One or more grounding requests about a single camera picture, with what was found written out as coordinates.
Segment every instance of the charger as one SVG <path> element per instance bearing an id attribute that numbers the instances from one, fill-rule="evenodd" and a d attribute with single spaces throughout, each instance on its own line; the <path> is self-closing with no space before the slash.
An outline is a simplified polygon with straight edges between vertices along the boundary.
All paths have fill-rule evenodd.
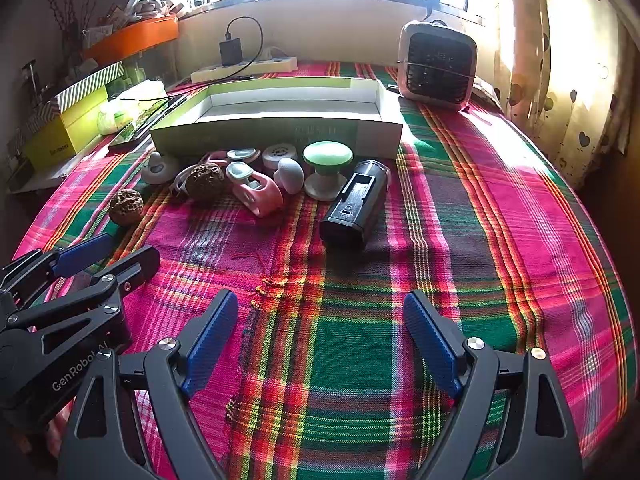
<path id="1" fill-rule="evenodd" d="M 262 26 L 260 22 L 251 16 L 238 16 L 237 18 L 232 19 L 229 24 L 226 26 L 225 33 L 225 41 L 220 42 L 220 59 L 222 61 L 222 66 L 231 66 L 242 63 L 242 45 L 240 44 L 240 38 L 231 39 L 231 32 L 229 32 L 229 27 L 235 20 L 254 20 L 257 23 L 258 28 L 260 29 L 260 48 L 258 49 L 258 54 L 246 65 L 243 66 L 240 70 L 245 69 L 247 66 L 251 65 L 260 53 L 262 52 L 262 43 L 264 41 L 264 34 L 262 33 Z"/>
<path id="2" fill-rule="evenodd" d="M 222 60 L 222 66 L 242 63 L 242 45 L 240 38 L 231 39 L 231 33 L 228 31 L 228 27 L 225 34 L 225 41 L 220 42 L 220 59 Z"/>

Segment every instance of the white cardboard box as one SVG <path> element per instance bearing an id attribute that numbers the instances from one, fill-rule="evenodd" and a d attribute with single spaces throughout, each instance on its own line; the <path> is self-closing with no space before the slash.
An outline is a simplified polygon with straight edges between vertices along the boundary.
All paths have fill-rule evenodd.
<path id="1" fill-rule="evenodd" d="M 398 95 L 375 79 L 279 77 L 212 85 L 151 131 L 158 151 L 202 156 L 290 142 L 301 153 L 337 140 L 356 156 L 396 158 L 404 120 Z"/>

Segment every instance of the portable fan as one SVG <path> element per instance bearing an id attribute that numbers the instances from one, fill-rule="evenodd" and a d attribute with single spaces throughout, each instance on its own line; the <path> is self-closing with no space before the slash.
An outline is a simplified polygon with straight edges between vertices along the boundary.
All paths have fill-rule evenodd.
<path id="1" fill-rule="evenodd" d="M 412 21 L 402 28 L 398 89 L 415 101 L 462 110 L 471 97 L 478 46 L 468 35 Z"/>

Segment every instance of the power strip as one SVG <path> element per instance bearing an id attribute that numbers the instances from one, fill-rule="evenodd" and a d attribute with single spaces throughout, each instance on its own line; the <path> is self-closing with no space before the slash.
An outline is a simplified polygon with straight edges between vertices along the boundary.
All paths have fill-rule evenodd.
<path id="1" fill-rule="evenodd" d="M 205 81 L 215 81 L 217 79 L 222 79 L 230 76 L 233 72 L 236 72 L 245 65 L 246 62 L 230 66 L 208 66 L 191 73 L 191 82 L 203 83 Z M 297 57 L 274 57 L 273 59 L 266 59 L 264 61 L 254 61 L 247 68 L 242 70 L 242 72 L 239 73 L 238 76 L 267 74 L 271 72 L 293 72 L 294 70 L 297 70 L 297 68 Z"/>

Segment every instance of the orange shelf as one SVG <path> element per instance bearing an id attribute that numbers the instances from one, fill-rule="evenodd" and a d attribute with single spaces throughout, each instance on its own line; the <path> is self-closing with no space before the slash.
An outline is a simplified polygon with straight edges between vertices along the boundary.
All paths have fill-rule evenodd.
<path id="1" fill-rule="evenodd" d="M 107 66 L 177 37 L 177 16 L 161 16 L 121 28 L 83 50 L 82 57 L 94 58 L 99 66 Z"/>

